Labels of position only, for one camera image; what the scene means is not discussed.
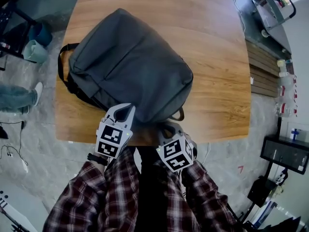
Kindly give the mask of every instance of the black electronic device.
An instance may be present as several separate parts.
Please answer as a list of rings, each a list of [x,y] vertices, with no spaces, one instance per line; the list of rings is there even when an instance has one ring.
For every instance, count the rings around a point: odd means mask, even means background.
[[[250,199],[257,206],[262,207],[266,203],[267,198],[271,198],[271,191],[276,186],[276,183],[271,180],[268,180],[265,177],[260,177],[254,181],[248,194],[248,199]]]
[[[309,143],[286,137],[267,136],[264,139],[261,158],[304,174],[309,159]]]
[[[8,134],[6,131],[3,129],[2,126],[0,126],[0,138],[1,139],[9,139]]]
[[[88,157],[87,157],[88,160],[93,160],[93,161],[96,161],[98,164],[101,164],[103,166],[107,166],[108,165],[108,162],[106,159],[102,158],[102,157],[97,157],[95,155],[92,155],[92,154],[88,154]]]

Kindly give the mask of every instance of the jeans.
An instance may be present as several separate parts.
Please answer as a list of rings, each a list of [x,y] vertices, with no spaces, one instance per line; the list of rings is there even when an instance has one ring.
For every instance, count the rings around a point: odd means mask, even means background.
[[[37,100],[38,94],[13,85],[0,84],[0,111],[8,113],[27,113]]]

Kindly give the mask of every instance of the desk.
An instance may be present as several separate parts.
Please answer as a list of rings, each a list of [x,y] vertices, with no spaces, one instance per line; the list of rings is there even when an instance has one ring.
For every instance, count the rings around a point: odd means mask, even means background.
[[[232,0],[78,0],[63,45],[80,42],[118,8],[154,28],[191,68],[194,79],[180,125],[197,143],[248,135],[250,71],[241,22]],[[65,76],[70,53],[63,56]],[[105,112],[56,81],[56,137],[95,143]],[[157,145],[154,129],[133,129],[131,145]]]

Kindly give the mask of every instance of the backpack strap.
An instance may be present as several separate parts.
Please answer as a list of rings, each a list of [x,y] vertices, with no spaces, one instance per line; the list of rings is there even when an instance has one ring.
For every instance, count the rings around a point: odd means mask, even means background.
[[[183,107],[181,107],[177,112],[180,113],[180,117],[179,118],[174,118],[172,115],[171,117],[169,117],[169,119],[172,119],[172,120],[176,120],[176,121],[183,121],[184,120],[184,111],[183,111]]]
[[[74,82],[73,78],[71,77],[70,73],[68,74],[67,81],[64,80],[64,74],[63,74],[63,64],[61,60],[61,53],[70,51],[75,49],[78,46],[79,43],[74,43],[74,44],[67,44],[63,48],[61,48],[59,55],[58,55],[58,75],[59,78],[63,81],[64,85],[68,88],[68,91],[71,94],[75,94],[80,100],[96,106],[98,108],[101,108],[105,111],[107,111],[107,107],[105,107],[103,104],[101,104],[99,101],[97,101],[95,98],[89,98],[79,87],[78,85]]]
[[[63,65],[62,65],[62,60],[61,60],[61,53],[70,51],[75,49],[78,46],[79,43],[74,43],[74,44],[67,44],[63,48],[61,48],[59,55],[58,55],[58,75],[59,78],[63,81],[64,85],[69,89],[69,82],[64,80],[63,76]]]

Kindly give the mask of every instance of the gray backpack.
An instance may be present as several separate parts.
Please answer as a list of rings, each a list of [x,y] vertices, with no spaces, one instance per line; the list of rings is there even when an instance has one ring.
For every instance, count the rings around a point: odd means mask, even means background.
[[[60,54],[75,49],[67,81]],[[130,102],[140,123],[173,118],[188,97],[193,74],[184,60],[146,23],[118,9],[80,43],[64,46],[58,74],[69,92],[105,111]]]

